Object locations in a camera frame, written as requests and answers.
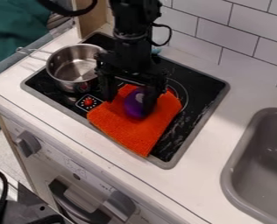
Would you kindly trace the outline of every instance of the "orange cloth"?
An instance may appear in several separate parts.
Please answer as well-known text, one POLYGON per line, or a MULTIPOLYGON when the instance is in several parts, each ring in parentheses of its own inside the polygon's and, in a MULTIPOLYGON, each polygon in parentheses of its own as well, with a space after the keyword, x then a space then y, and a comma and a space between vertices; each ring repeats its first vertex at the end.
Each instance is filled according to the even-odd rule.
POLYGON ((88 112, 87 118, 98 129, 125 148, 147 157, 167 125, 180 112, 181 103, 173 94, 162 95, 154 111, 144 120, 129 117, 124 111, 124 99, 137 87, 122 87, 112 103, 104 102, 88 112))

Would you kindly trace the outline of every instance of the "saucepan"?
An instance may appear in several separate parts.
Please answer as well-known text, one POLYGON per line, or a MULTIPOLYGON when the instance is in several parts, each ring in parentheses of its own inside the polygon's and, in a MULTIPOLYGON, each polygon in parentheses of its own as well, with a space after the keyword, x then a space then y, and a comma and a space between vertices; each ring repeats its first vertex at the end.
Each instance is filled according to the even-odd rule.
POLYGON ((19 47, 18 53, 27 54, 36 60, 46 61, 46 70, 62 91, 79 94, 91 89, 91 82, 96 78, 96 60, 94 55, 104 51, 97 45, 69 45, 56 52, 19 47), (31 55, 33 52, 51 54, 48 59, 31 55))

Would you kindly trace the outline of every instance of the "purple object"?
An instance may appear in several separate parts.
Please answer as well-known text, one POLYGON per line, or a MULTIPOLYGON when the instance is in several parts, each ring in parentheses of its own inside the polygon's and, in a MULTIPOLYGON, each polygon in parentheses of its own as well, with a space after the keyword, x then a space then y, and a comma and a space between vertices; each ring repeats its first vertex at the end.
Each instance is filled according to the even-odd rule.
POLYGON ((143 112, 144 89, 138 87, 127 95, 124 100, 125 112, 132 118, 142 119, 145 117, 143 112))

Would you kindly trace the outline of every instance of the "green fabric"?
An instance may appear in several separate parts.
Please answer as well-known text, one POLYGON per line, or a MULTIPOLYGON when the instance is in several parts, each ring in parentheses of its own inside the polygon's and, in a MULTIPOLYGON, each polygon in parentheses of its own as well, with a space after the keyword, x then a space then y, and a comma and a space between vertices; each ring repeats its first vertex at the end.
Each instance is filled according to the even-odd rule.
POLYGON ((49 15, 36 0, 0 0, 0 61, 47 34, 49 15))

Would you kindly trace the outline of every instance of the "gray sink basin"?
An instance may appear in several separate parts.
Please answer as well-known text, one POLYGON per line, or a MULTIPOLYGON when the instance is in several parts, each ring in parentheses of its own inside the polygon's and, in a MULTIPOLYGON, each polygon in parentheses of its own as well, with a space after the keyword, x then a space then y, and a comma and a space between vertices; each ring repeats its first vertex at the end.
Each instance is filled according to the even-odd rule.
POLYGON ((233 206, 277 224, 277 108, 253 117, 223 169, 221 186, 233 206))

